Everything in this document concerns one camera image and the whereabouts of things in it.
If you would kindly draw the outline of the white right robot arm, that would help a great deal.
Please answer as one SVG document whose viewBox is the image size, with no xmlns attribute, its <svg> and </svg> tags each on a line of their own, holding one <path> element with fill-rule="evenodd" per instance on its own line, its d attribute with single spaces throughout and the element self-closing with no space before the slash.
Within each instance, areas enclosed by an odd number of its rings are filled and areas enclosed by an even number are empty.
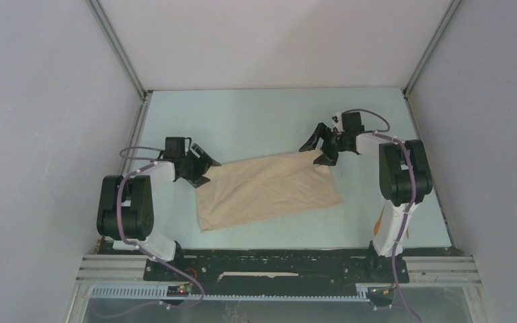
<svg viewBox="0 0 517 323">
<path fill-rule="evenodd" d="M 402 141 L 385 129 L 365 128 L 361 108 L 346 110 L 332 117 L 332 126 L 316 125 L 301 152 L 319 149 L 315 165 L 335 166 L 340 153 L 352 152 L 378 160 L 378 183 L 384 206 L 374 228 L 372 245 L 376 256 L 366 260 L 364 270 L 373 281 L 382 281 L 392 271 L 386 257 L 396 257 L 403 251 L 402 243 L 408 223 L 417 206 L 434 187 L 425 147 L 419 139 Z"/>
</svg>

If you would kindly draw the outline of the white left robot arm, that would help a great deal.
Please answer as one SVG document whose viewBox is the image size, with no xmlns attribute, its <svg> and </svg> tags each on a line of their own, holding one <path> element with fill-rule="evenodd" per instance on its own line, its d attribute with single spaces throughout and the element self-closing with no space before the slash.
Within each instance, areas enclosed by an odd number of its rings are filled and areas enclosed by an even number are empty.
<svg viewBox="0 0 517 323">
<path fill-rule="evenodd" d="M 193 188 L 210 181 L 206 173 L 221 164 L 190 137 L 166 137 L 156 157 L 127 175 L 102 180 L 96 229 L 101 236 L 120 241 L 133 250 L 161 260 L 160 272 L 169 280 L 185 274 L 186 262 L 176 256 L 178 242 L 155 229 L 153 190 L 179 179 Z"/>
</svg>

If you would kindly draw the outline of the beige cloth napkin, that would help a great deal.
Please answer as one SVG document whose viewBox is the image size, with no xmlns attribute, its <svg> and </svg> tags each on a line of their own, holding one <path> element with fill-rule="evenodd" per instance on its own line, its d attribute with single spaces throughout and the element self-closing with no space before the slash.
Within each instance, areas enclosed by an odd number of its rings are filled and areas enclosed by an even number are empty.
<svg viewBox="0 0 517 323">
<path fill-rule="evenodd" d="M 196 189 L 202 231 L 225 229 L 341 205 L 329 166 L 314 163 L 319 150 L 270 155 L 211 168 Z"/>
</svg>

